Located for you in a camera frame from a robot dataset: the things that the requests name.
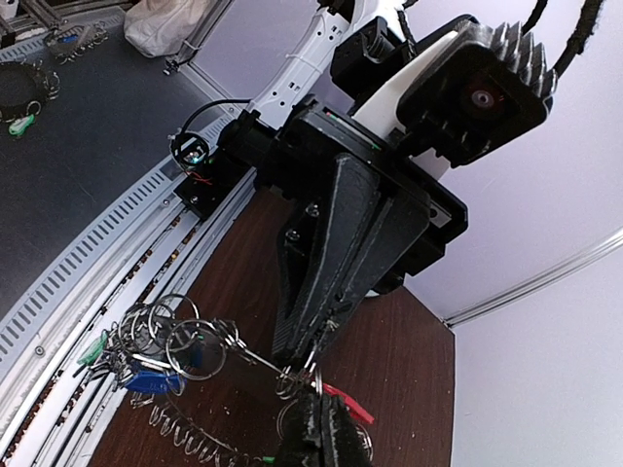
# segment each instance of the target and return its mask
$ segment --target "bolt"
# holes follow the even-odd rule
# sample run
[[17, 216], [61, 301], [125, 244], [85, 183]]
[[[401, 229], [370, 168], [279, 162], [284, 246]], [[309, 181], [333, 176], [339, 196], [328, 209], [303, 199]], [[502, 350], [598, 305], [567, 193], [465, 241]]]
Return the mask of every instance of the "bolt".
[[296, 232], [294, 229], [290, 229], [288, 232], [286, 232], [285, 237], [290, 241], [299, 241], [301, 239], [299, 233]]
[[318, 210], [318, 205], [317, 204], [310, 204], [306, 209], [305, 212], [308, 214], [308, 216], [316, 218], [320, 215], [320, 211]]

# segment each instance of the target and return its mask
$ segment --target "gray floor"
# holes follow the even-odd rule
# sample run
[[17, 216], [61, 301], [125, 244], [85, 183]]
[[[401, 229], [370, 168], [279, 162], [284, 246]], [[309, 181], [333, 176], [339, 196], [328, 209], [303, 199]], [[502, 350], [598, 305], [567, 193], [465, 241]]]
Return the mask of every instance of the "gray floor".
[[58, 66], [58, 100], [21, 140], [0, 125], [0, 319], [97, 215], [167, 154], [205, 97], [166, 77], [125, 42], [121, 26], [74, 63]]

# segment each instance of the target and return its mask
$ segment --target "metal spring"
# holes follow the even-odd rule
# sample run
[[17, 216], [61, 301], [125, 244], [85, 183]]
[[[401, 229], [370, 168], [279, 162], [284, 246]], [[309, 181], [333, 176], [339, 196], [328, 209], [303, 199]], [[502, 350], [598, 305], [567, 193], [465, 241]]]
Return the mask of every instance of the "metal spring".
[[[153, 403], [153, 400], [153, 397], [133, 394], [130, 403], [137, 408], [149, 405]], [[154, 404], [149, 416], [149, 424], [155, 428], [160, 427], [160, 435], [164, 438], [172, 435], [173, 445], [183, 449], [184, 454], [196, 457], [199, 464], [212, 462], [214, 467], [259, 467], [263, 465], [261, 459], [238, 452], [205, 433], [170, 402], [162, 405]]]

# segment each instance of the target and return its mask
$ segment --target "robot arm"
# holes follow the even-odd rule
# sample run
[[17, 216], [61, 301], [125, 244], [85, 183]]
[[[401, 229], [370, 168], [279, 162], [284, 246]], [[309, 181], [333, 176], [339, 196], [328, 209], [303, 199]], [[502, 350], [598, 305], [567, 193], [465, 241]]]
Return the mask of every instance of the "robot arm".
[[[459, 17], [413, 57], [398, 2], [320, 3], [273, 82], [223, 129], [202, 175], [222, 180], [220, 164], [244, 162], [257, 168], [256, 186], [294, 201], [277, 239], [273, 355], [282, 366], [317, 358], [370, 290], [402, 285], [466, 230], [466, 206], [413, 157], [482, 158], [545, 121], [557, 81], [519, 23], [492, 29]], [[303, 98], [329, 63], [355, 100], [352, 116]], [[192, 199], [209, 196], [194, 197], [193, 183], [176, 193], [198, 212]]]
[[404, 40], [397, 11], [402, 0], [319, 0], [310, 27], [273, 80], [247, 107], [260, 114], [260, 121], [277, 130], [292, 108], [308, 94], [328, 68], [333, 53], [354, 32], [374, 18], [384, 18], [391, 32]]

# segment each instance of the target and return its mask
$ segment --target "blue plastic tag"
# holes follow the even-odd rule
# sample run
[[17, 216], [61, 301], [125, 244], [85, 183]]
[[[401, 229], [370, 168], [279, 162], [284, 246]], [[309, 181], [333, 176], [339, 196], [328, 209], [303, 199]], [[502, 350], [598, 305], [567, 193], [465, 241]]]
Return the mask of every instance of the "blue plastic tag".
[[126, 384], [128, 391], [141, 394], [166, 394], [169, 391], [180, 392], [182, 387], [180, 375], [163, 375], [162, 373], [141, 371]]

